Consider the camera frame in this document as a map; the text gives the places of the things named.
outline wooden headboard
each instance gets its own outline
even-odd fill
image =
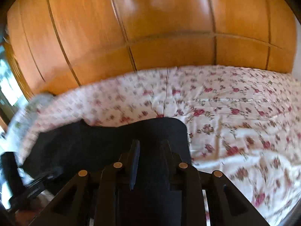
[[[16,0],[8,28],[33,93],[155,67],[288,73],[296,51],[295,17],[284,0]]]

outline pillow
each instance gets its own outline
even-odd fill
[[[18,152],[29,128],[38,118],[41,109],[49,106],[54,100],[50,93],[42,93],[34,96],[26,106],[19,109],[8,125],[6,134],[5,151]]]

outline mattress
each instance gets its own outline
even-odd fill
[[[270,225],[301,198],[301,84],[290,74],[225,66],[138,71],[57,96],[19,150],[40,132],[84,119],[117,127],[173,117],[186,124],[193,165],[221,170]]]

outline black cloth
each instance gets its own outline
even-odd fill
[[[63,167],[64,176],[49,189],[57,193],[79,170],[93,172],[118,161],[133,139],[140,141],[140,158],[133,191],[121,189],[121,225],[181,225],[181,192],[169,191],[161,141],[191,164],[187,128],[174,118],[155,118],[121,127],[91,127],[83,120],[40,133],[23,169],[33,178]]]

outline white wall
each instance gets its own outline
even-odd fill
[[[293,77],[301,81],[301,25],[299,24],[296,17],[295,17],[295,21],[297,27],[297,49],[296,49],[292,75]]]

